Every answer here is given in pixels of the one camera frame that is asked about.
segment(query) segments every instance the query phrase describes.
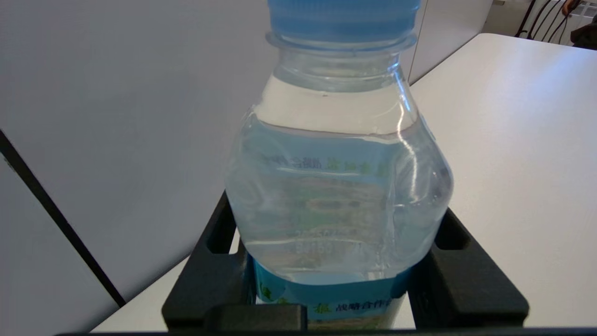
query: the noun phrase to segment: blue label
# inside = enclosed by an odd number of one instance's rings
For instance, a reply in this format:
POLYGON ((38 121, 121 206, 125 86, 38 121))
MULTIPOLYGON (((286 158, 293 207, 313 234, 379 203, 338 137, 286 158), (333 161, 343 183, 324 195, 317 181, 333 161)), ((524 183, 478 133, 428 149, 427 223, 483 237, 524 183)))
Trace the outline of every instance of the blue label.
POLYGON ((302 285, 278 277, 255 261, 257 295, 265 303, 302 304, 309 320, 353 319, 382 315, 392 298, 407 291, 410 269, 393 279, 302 285))

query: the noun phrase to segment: water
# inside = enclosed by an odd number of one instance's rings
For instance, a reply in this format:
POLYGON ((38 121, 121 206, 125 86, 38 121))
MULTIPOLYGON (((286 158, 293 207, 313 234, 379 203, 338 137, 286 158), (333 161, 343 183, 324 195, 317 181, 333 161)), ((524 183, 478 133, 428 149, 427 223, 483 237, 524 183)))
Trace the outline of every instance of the water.
POLYGON ((452 179, 418 113, 389 134, 280 127, 258 115, 235 142, 226 189, 242 241, 265 269, 328 285, 392 278, 424 257, 452 179))

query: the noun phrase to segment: black bottle holder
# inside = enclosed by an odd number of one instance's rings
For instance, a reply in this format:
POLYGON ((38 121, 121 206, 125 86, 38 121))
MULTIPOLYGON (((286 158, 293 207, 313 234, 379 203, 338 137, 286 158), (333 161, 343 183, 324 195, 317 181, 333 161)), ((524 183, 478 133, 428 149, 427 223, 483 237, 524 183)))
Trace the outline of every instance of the black bottle holder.
MULTIPOLYGON (((169 330, 304 331, 300 306, 254 306, 251 257, 229 255, 236 224, 222 195, 162 314, 169 330)), ((448 210, 408 288, 417 329, 522 326, 526 299, 448 210)))

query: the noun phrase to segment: white table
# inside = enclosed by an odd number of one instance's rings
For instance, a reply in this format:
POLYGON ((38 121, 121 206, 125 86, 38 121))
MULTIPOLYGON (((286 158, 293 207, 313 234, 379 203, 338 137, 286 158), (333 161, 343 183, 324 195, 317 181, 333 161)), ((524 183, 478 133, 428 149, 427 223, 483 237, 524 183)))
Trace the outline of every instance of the white table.
MULTIPOLYGON (((412 87, 454 172, 450 206, 529 301, 526 326, 597 326, 595 83, 595 51, 482 34, 412 87)), ((94 331, 166 330, 185 262, 94 331)))

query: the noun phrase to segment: white wall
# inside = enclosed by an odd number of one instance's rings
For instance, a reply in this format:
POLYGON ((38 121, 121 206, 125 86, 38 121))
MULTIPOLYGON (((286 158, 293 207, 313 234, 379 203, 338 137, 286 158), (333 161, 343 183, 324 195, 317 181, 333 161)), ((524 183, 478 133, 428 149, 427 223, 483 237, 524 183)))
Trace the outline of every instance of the white wall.
POLYGON ((89 331, 117 308, 0 154, 0 335, 89 331))
POLYGON ((276 63, 261 0, 5 0, 0 127, 126 300, 187 255, 276 63))

